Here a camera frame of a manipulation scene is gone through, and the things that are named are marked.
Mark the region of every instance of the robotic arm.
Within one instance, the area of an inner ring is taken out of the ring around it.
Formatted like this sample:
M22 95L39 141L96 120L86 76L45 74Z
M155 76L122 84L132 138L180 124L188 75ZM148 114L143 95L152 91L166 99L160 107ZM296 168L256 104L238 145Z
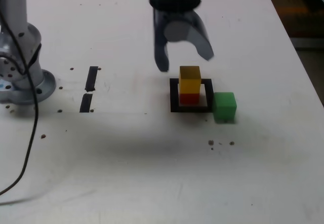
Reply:
M195 45L206 60L214 56L204 24L193 10L201 0L150 0L154 11L154 54L160 71L169 70L167 43L186 40ZM22 58L25 58L37 101L48 98L55 90L54 76L41 69L39 53L41 34L27 22L26 0L0 0L3 17L8 26L0 33L0 103L30 105L34 103L32 87Z
M214 56L204 23L193 10L201 0L150 0L154 20L154 56L160 71L169 70L167 43L186 40L205 60Z
M37 28L27 22L26 0L0 0L0 10L3 15L0 19L0 102L34 103L22 56L29 68L37 100L43 101L53 93L56 83L54 76L42 70L39 64L42 38ZM3 26L5 22L10 31Z

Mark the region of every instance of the black tape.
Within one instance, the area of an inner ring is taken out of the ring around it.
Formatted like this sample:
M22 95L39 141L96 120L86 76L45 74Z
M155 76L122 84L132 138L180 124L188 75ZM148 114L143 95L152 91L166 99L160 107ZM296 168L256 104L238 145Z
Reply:
M211 79L202 79L201 83L205 85L207 106L179 106L179 79L170 78L170 108L171 113L212 113L214 89Z
M82 97L80 113L89 113L91 106L92 94L84 94Z
M93 92L94 90L96 90L95 84L96 84L97 73L98 73L98 66L91 66L89 68L88 79L85 88L87 92Z

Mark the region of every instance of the white table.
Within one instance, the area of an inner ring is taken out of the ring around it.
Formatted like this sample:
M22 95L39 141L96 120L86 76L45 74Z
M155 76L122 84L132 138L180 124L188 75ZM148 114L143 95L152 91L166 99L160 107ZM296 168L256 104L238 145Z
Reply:
M28 9L42 67L63 90L40 104L26 174L1 196L0 223L323 223L324 110L270 0L203 0L216 56L171 44L168 74L153 59L148 0ZM236 124L170 113L181 65L235 93ZM90 66L102 68L95 112L81 114ZM1 107L1 189L21 170L31 111Z

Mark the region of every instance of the floor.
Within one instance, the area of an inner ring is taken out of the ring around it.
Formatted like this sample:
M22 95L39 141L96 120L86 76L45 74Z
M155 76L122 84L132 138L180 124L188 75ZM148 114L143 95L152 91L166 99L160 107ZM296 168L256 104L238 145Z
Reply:
M324 51L299 51L297 53L313 83L319 99L324 105Z

